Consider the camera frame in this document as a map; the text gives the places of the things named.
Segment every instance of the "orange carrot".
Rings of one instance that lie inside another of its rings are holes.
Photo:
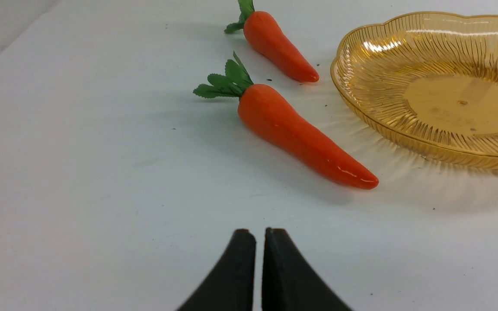
[[[209,75],[211,85],[201,84],[193,93],[239,97],[237,114],[247,128],[336,183],[361,189],[378,185],[375,175],[304,120],[282,95],[268,85],[254,84],[236,53],[233,57],[236,61],[226,63],[226,75]]]
[[[239,22],[229,24],[225,33],[243,29],[245,39],[255,51],[261,53],[288,77],[300,82],[317,82],[320,76],[284,35],[278,23],[267,12],[257,11],[253,0],[238,0],[241,15]]]

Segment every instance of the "yellow plastic plate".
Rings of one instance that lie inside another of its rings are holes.
[[[417,12],[363,26],[342,39],[331,73],[385,138],[498,170],[498,16]]]

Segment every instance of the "carrot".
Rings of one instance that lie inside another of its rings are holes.
[[[257,11],[253,0],[238,0],[239,22],[229,24],[225,33],[243,29],[245,39],[255,51],[267,57],[288,77],[300,82],[317,82],[320,76],[284,35],[278,23],[267,12]]]
[[[237,114],[247,128],[338,184],[361,189],[378,185],[375,175],[304,120],[282,95],[268,85],[254,84],[235,52],[233,57],[235,61],[226,63],[226,75],[210,74],[210,85],[201,84],[193,93],[238,97]]]

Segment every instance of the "toy carrot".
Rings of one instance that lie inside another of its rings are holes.
[[[297,114],[282,95],[268,85],[254,84],[235,52],[233,57],[235,61],[226,63],[226,75],[210,74],[211,85],[201,84],[193,93],[239,97],[237,114],[247,128],[336,183],[361,189],[378,185],[375,175]]]
[[[237,2],[241,9],[239,22],[229,24],[224,30],[225,33],[243,29],[249,45],[292,79],[300,82],[317,82],[320,79],[314,67],[289,41],[269,13],[255,12],[253,0],[237,0]]]

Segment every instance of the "scalloped plate rim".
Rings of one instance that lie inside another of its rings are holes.
[[[425,139],[417,137],[417,136],[409,135],[409,134],[406,134],[406,133],[403,133],[403,132],[399,132],[398,130],[394,130],[393,128],[391,128],[389,126],[386,126],[382,122],[379,122],[378,120],[376,120],[376,118],[374,118],[372,116],[369,116],[368,114],[366,114],[365,112],[363,112],[362,109],[359,108],[359,106],[356,104],[356,102],[354,102],[350,97],[348,97],[347,94],[336,83],[336,79],[335,79],[334,76],[335,76],[335,69],[337,68],[337,62],[338,62],[338,59],[339,59],[339,57],[341,55],[342,46],[343,46],[344,42],[346,41],[346,39],[350,35],[352,35],[354,32],[357,32],[357,31],[359,31],[361,29],[365,29],[365,28],[369,28],[369,27],[375,27],[375,26],[387,25],[387,24],[389,24],[389,23],[391,23],[391,22],[393,22],[395,20],[398,20],[400,18],[407,17],[407,16],[412,16],[412,15],[419,15],[419,14],[439,14],[439,15],[455,16],[455,17],[463,18],[463,19],[486,18],[486,17],[488,17],[488,18],[489,17],[498,18],[497,14],[484,14],[484,15],[470,15],[470,16],[466,16],[466,15],[460,15],[460,14],[457,14],[457,13],[442,12],[442,11],[418,11],[418,12],[412,12],[412,13],[401,14],[399,16],[395,16],[395,17],[393,17],[393,18],[391,18],[391,19],[389,19],[389,20],[387,20],[386,22],[383,22],[383,23],[368,24],[368,25],[364,25],[364,26],[360,26],[360,27],[354,28],[353,30],[351,30],[350,32],[348,32],[346,35],[344,35],[344,37],[342,38],[342,41],[340,41],[340,43],[338,45],[338,49],[336,51],[335,58],[332,61],[332,64],[330,65],[330,77],[332,79],[332,82],[334,83],[335,87],[338,89],[339,94],[343,97],[343,99],[346,102],[350,103],[352,105],[352,107],[354,107],[361,114],[363,114],[364,116],[366,116],[366,118],[369,118],[370,120],[373,120],[373,122],[375,124],[377,124],[377,125],[385,128],[386,130],[389,130],[391,132],[395,132],[395,133],[397,133],[399,135],[402,135],[402,136],[406,136],[407,138],[409,138],[411,140],[418,140],[421,143],[424,143],[424,144],[427,144],[427,145],[430,145],[430,146],[433,146],[433,147],[443,148],[445,150],[450,150],[451,152],[460,152],[460,153],[465,153],[465,154],[474,154],[475,156],[479,156],[479,157],[498,158],[498,154],[478,153],[478,152],[474,152],[474,151],[471,151],[471,150],[467,150],[467,151],[455,150],[453,148],[450,148],[450,147],[442,145],[442,144],[436,144],[436,143],[432,142],[431,140],[425,140]]]

